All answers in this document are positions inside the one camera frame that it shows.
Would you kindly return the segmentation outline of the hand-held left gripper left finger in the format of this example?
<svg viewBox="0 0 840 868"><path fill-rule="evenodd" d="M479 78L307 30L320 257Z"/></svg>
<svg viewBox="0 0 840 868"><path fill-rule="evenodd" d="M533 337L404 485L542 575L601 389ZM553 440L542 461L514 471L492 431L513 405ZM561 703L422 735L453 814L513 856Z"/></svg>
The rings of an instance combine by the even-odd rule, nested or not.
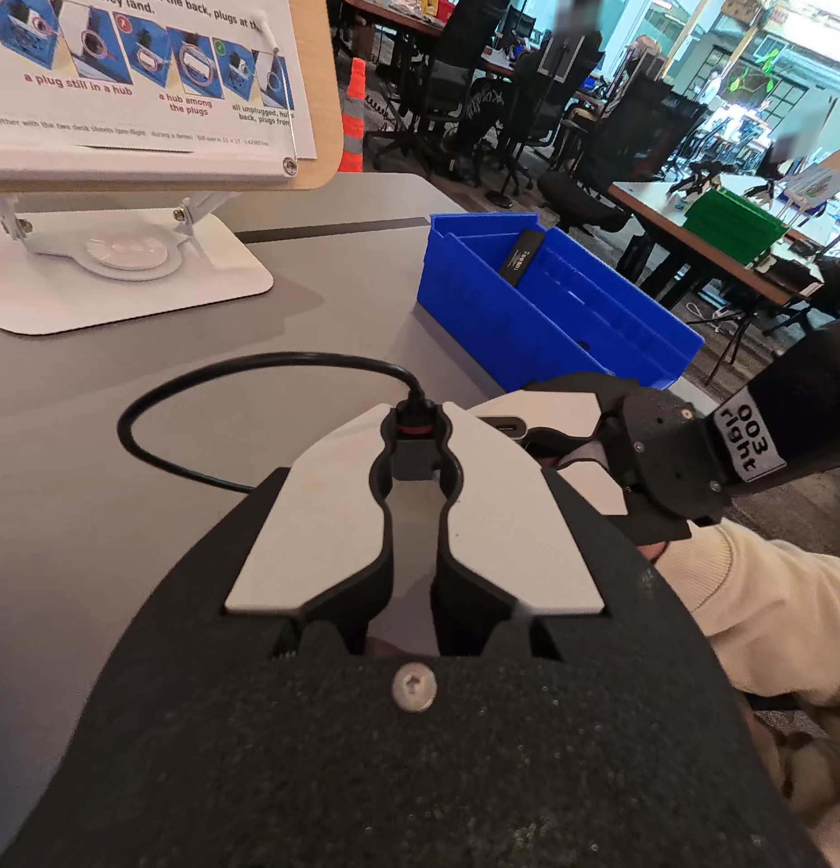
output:
<svg viewBox="0 0 840 868"><path fill-rule="evenodd" d="M277 616L300 629L335 626L365 650L392 598L396 411L374 406L309 447L287 473L225 600L237 616Z"/></svg>

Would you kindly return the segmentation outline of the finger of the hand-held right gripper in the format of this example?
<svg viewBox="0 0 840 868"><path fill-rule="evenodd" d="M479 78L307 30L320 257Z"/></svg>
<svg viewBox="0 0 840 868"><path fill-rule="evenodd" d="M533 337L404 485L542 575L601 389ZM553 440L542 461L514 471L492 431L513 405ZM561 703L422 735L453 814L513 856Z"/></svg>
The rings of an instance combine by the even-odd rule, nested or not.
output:
<svg viewBox="0 0 840 868"><path fill-rule="evenodd" d="M600 462L570 462L558 469L557 474L600 515L628 515L623 488Z"/></svg>
<svg viewBox="0 0 840 868"><path fill-rule="evenodd" d="M602 411L591 392L545 392L517 390L474 406L469 413L480 418L512 416L523 418L528 433L520 443L540 442L550 435L559 439L587 442L595 438Z"/></svg>

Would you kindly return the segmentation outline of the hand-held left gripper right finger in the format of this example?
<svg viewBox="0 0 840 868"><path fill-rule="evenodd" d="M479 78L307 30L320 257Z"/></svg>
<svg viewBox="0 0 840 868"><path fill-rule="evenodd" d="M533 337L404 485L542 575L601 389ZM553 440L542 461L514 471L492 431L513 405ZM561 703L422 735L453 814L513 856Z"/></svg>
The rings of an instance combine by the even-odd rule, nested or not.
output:
<svg viewBox="0 0 840 868"><path fill-rule="evenodd" d="M453 403L439 408L445 497L429 592L442 656L478 656L501 623L595 616L605 603L544 469Z"/></svg>

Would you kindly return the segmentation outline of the blue plastic bin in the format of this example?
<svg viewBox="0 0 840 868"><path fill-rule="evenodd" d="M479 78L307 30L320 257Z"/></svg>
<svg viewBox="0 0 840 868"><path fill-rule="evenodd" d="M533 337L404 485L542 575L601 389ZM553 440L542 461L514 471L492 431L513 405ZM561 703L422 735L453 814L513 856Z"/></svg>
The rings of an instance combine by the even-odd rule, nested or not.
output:
<svg viewBox="0 0 840 868"><path fill-rule="evenodd" d="M517 288L498 271L525 229L546 231ZM673 385L703 337L534 213L436 213L418 304L505 392L572 373Z"/></svg>

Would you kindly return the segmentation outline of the large dark grey hub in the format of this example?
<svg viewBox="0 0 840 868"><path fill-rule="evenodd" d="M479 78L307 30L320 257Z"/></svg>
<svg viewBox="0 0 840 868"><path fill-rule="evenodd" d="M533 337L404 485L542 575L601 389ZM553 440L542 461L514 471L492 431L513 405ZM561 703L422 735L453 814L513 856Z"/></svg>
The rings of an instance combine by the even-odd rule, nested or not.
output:
<svg viewBox="0 0 840 868"><path fill-rule="evenodd" d="M535 255L543 246L545 238L546 231L541 229L525 229L516 238L498 271L512 288L519 286Z"/></svg>

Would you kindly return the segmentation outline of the person's right forearm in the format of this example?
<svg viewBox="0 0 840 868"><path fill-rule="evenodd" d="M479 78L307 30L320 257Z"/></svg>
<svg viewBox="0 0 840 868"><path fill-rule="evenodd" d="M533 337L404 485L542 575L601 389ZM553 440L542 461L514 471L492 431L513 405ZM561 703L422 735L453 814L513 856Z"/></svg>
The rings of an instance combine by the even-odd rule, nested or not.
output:
<svg viewBox="0 0 840 868"><path fill-rule="evenodd" d="M654 565L741 693L840 708L840 558L723 520Z"/></svg>

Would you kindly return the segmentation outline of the wooden table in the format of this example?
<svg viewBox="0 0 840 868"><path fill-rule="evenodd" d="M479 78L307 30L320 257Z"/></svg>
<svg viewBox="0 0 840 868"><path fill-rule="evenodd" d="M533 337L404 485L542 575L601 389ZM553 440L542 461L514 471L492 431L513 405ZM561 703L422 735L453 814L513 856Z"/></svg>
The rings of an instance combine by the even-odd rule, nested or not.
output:
<svg viewBox="0 0 840 868"><path fill-rule="evenodd" d="M743 266L727 254L685 228L686 214L676 209L677 198L668 194L671 183L664 181L624 181L613 183L607 197L622 209L630 211L648 233L668 236L674 240L674 250L644 283L644 291L661 300L668 296L668 286L678 270L690 266L699 275L726 278L747 287L762 298L777 305L792 299L812 302L817 296L794 293L774 284L755 270Z"/></svg>

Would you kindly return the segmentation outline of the stack of green trays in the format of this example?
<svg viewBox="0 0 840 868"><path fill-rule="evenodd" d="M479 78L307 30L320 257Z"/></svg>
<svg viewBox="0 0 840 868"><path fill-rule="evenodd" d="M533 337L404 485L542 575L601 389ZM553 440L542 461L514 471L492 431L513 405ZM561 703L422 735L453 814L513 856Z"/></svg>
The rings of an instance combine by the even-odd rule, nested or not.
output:
<svg viewBox="0 0 840 868"><path fill-rule="evenodd" d="M773 214L727 189L704 192L687 210L683 227L741 266L761 259L788 231Z"/></svg>

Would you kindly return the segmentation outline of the black office chair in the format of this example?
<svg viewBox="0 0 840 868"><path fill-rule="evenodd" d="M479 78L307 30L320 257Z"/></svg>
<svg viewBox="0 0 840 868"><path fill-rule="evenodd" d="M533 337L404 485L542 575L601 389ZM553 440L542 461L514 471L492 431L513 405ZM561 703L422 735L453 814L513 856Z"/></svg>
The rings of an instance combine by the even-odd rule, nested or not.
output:
<svg viewBox="0 0 840 868"><path fill-rule="evenodd" d="M507 1L460 1L422 60L413 61L411 51L404 55L396 79L396 114L399 119L409 114L411 120L382 135L389 143L373 155L375 169L396 149L419 160L430 158L447 125L458 124L483 49L508 6Z"/></svg>
<svg viewBox="0 0 840 868"><path fill-rule="evenodd" d="M706 104L662 81L633 78L611 112L588 133L575 168L549 170L538 179L546 205L558 216L556 227L563 233L574 228L620 232L631 213L593 193L606 194L615 182L655 179L707 113Z"/></svg>

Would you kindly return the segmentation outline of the white and wooden book stand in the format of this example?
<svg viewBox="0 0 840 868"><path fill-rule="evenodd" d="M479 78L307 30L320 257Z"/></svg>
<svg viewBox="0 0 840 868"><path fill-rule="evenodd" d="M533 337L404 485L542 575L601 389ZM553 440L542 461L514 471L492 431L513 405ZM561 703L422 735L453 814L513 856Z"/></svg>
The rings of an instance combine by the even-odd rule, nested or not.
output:
<svg viewBox="0 0 840 868"><path fill-rule="evenodd" d="M337 173L342 122L325 2L289 2L315 159L277 150L0 142L0 329L42 337L268 292L216 211Z"/></svg>

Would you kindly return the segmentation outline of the wooden easel board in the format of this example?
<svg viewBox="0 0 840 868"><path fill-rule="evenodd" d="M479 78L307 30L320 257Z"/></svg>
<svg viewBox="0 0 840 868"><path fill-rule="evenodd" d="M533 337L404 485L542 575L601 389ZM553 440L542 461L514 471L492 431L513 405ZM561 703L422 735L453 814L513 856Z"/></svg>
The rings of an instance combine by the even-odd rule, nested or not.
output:
<svg viewBox="0 0 840 868"><path fill-rule="evenodd" d="M840 149L796 174L784 189L787 198L801 211L818 208L839 192Z"/></svg>

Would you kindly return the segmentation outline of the orange traffic cone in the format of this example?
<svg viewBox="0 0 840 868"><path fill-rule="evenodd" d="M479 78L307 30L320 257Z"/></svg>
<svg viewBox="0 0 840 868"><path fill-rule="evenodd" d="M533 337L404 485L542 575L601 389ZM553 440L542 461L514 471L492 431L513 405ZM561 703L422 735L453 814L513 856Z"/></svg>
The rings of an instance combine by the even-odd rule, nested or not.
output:
<svg viewBox="0 0 840 868"><path fill-rule="evenodd" d="M344 146L338 169L339 173L363 172L364 106L367 95L366 72L366 61L359 57L353 58L349 84L342 106Z"/></svg>

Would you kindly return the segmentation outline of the printed instruction sheet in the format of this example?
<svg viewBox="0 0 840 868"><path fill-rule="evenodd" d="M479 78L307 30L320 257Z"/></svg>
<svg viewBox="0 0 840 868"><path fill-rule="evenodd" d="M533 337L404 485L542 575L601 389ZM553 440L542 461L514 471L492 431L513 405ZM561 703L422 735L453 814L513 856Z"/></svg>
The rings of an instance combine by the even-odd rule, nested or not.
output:
<svg viewBox="0 0 840 868"><path fill-rule="evenodd" d="M289 2L0 1L0 142L315 159Z"/></svg>

